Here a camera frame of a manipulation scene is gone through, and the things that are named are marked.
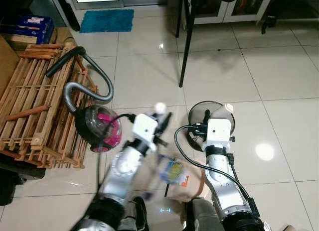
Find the vacuum hose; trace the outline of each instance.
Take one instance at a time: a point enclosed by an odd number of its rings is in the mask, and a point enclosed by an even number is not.
[[[104,81],[107,83],[107,85],[109,87],[109,93],[106,96],[101,96],[99,94],[92,92],[90,89],[84,87],[82,84],[79,84],[76,82],[67,83],[63,88],[63,97],[64,97],[64,102],[71,113],[75,113],[77,110],[77,108],[74,106],[74,104],[72,102],[71,93],[72,93],[73,89],[78,89],[78,90],[84,92],[85,94],[87,94],[87,95],[89,95],[97,100],[106,102],[106,103],[109,102],[110,100],[112,100],[113,94],[114,94],[114,88],[112,85],[112,81],[110,80],[108,75],[106,75],[106,73],[92,60],[92,58],[90,58],[86,54],[85,49],[83,47],[75,47],[72,50],[70,50],[69,52],[67,52],[66,54],[64,54],[59,59],[59,61],[57,61],[46,72],[45,75],[47,77],[53,76],[53,74],[55,74],[67,61],[69,61],[72,57],[77,56],[77,55],[81,55],[102,76],[102,78],[104,79]]]

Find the wooden rack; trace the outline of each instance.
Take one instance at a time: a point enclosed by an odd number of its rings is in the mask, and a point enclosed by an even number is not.
[[[97,86],[78,57],[76,63],[72,58],[51,78],[44,75],[72,48],[72,44],[52,44],[26,49],[0,100],[0,153],[38,168],[84,168],[87,142],[76,132],[62,91],[67,81],[76,81],[94,92]],[[94,100],[75,91],[73,102],[82,108]]]

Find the gray vacuum hose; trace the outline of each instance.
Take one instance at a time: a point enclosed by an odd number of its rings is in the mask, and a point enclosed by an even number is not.
[[[99,94],[92,92],[90,89],[84,87],[83,85],[81,85],[79,83],[76,83],[76,82],[67,83],[63,88],[63,96],[64,96],[64,102],[71,113],[74,113],[77,110],[77,108],[74,106],[74,104],[72,102],[72,90],[73,89],[78,89],[78,90],[84,92],[85,94],[95,98],[96,100],[100,100],[100,101],[103,101],[106,103],[108,103],[109,101],[112,100],[113,94],[114,94],[114,88],[112,85],[112,81],[110,80],[108,75],[106,75],[106,73],[86,53],[82,54],[82,57],[86,61],[88,61],[93,66],[93,68],[95,68],[95,70],[102,76],[102,78],[105,80],[105,82],[107,83],[107,85],[109,87],[109,93],[106,96],[101,96]]]

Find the black table leg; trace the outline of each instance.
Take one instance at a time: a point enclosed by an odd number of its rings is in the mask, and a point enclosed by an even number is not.
[[[180,28],[182,8],[183,8],[183,0],[179,0],[179,5],[178,5],[178,18],[177,18],[177,28],[176,28],[176,35],[175,35],[176,38],[179,37],[179,28]]]
[[[189,21],[187,22],[187,38],[186,38],[186,44],[185,44],[185,50],[184,50],[183,65],[181,67],[181,75],[180,75],[180,81],[179,81],[180,88],[183,87],[186,63],[187,63],[187,58],[188,58],[188,51],[189,51],[190,40],[191,40],[191,34],[193,32],[195,15],[196,15],[197,8],[198,8],[198,0],[191,0],[190,3],[191,3],[191,11],[190,11]]]

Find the blue doormat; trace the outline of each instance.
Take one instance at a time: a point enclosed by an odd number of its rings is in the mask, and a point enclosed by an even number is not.
[[[130,32],[133,9],[86,11],[80,33]]]

